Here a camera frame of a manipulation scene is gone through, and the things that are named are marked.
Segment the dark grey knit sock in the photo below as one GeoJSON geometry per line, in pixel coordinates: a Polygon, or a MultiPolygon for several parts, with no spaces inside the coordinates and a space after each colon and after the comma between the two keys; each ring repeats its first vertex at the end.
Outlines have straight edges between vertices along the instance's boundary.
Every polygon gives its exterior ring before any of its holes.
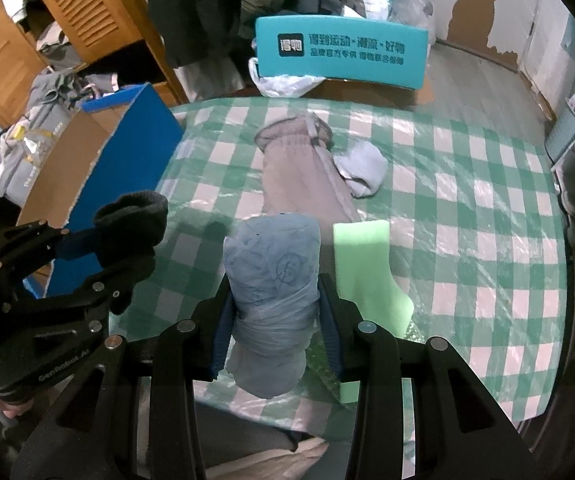
{"type": "Polygon", "coordinates": [[[153,274],[155,247],[164,238],[167,216],[167,197],[155,191],[121,195],[95,214],[94,252],[118,292],[112,312],[126,311],[135,285],[153,274]]]}

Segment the blue cloth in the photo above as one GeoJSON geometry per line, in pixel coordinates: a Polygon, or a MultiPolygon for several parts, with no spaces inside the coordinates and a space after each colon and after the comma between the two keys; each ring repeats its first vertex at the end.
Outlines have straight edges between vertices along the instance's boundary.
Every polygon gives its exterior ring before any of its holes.
{"type": "Polygon", "coordinates": [[[226,369],[261,399],[292,390],[306,369],[319,307],[319,224],[303,214],[250,218],[223,242],[237,314],[226,369]]]}

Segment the light grey-blue sock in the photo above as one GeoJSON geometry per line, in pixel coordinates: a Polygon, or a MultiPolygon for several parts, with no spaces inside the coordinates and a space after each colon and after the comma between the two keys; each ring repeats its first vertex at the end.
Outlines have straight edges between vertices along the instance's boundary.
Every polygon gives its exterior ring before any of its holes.
{"type": "Polygon", "coordinates": [[[383,184],[388,160],[369,141],[353,142],[345,152],[334,154],[333,162],[356,198],[373,196],[383,184]]]}

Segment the light green foam cloth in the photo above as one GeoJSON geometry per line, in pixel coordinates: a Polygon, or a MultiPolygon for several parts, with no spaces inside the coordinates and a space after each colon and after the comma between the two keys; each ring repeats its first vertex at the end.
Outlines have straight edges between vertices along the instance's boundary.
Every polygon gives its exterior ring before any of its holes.
{"type": "Polygon", "coordinates": [[[414,304],[391,273],[389,222],[335,223],[333,245],[338,297],[353,302],[365,321],[406,336],[414,304]]]}

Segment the plastic bottle yellow cap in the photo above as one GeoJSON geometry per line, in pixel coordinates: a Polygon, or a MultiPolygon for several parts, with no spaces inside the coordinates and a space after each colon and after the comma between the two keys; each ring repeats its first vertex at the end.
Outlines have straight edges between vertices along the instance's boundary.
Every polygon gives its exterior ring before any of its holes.
{"type": "Polygon", "coordinates": [[[29,129],[23,125],[16,125],[10,137],[20,147],[24,159],[33,166],[41,166],[57,141],[57,136],[44,129],[29,129]]]}

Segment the grey rolled sweatpants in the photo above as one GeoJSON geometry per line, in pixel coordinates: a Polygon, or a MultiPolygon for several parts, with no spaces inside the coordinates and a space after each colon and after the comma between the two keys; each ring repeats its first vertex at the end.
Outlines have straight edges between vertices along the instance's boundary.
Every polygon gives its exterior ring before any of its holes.
{"type": "Polygon", "coordinates": [[[283,117],[255,136],[263,156],[261,183],[266,214],[305,214],[319,222],[330,240],[336,223],[360,214],[329,150],[332,130],[313,113],[283,117]]]}

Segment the blue cardboard shoebox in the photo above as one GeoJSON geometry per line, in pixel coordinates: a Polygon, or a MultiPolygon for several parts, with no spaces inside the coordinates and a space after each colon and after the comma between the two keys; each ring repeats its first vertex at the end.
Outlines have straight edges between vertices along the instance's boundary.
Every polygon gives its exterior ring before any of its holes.
{"type": "MultiPolygon", "coordinates": [[[[103,206],[155,190],[182,136],[150,84],[84,104],[44,162],[18,222],[46,220],[71,232],[93,228],[103,206]]],[[[65,261],[83,260],[98,263],[94,254],[65,261]]]]}

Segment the green checkered tablecloth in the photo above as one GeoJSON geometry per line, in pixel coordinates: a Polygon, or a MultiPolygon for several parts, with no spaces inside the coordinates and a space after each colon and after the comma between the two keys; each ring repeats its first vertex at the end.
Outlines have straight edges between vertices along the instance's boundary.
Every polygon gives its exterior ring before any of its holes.
{"type": "Polygon", "coordinates": [[[169,200],[153,275],[110,327],[131,340],[158,335],[211,296],[222,242],[260,214],[270,122],[318,115],[343,150],[359,139],[388,160],[365,220],[391,225],[391,272],[413,304],[410,336],[450,341],[509,419],[548,405],[564,336],[563,214],[541,145],[455,120],[322,100],[217,99],[176,109],[183,140],[159,182],[169,200]]]}

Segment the wooden louvered cabinet door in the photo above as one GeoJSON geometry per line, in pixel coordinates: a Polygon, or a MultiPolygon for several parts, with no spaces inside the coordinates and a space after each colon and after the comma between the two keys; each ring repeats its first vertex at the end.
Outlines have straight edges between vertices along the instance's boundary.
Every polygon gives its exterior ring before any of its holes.
{"type": "MultiPolygon", "coordinates": [[[[188,97],[165,58],[162,41],[147,15],[145,0],[41,0],[71,41],[81,67],[124,52],[135,44],[148,50],[138,61],[121,64],[136,70],[147,61],[160,70],[154,87],[164,102],[176,105],[188,97]]],[[[25,110],[30,84],[44,70],[46,61],[31,37],[7,15],[0,0],[0,128],[16,122],[25,110]]]]}

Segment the teal shoebox lid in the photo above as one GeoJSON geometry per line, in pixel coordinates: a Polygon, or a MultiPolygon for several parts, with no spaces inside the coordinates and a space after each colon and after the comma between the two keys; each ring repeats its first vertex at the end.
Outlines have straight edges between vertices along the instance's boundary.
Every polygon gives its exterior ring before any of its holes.
{"type": "Polygon", "coordinates": [[[423,28],[337,15],[275,15],[256,21],[263,77],[315,76],[423,87],[429,32],[423,28]]]}

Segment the light blue waste bin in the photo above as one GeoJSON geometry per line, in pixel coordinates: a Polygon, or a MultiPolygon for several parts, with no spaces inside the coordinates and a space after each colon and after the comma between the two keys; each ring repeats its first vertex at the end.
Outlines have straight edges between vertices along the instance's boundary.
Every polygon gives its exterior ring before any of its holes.
{"type": "Polygon", "coordinates": [[[575,145],[575,94],[565,99],[563,112],[545,139],[545,152],[556,165],[575,145]]]}

